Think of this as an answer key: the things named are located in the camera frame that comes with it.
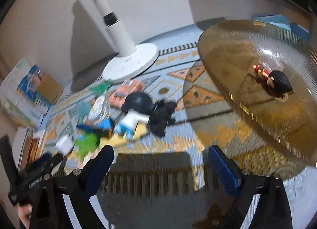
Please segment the person's left hand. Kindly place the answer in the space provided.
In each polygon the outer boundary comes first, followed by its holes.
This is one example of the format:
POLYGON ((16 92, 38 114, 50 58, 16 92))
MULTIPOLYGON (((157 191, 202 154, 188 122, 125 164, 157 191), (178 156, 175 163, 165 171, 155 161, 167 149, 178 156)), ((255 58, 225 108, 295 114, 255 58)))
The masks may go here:
POLYGON ((18 205, 17 214, 19 217, 20 228, 29 229, 30 228, 30 215, 32 213, 32 205, 18 205))

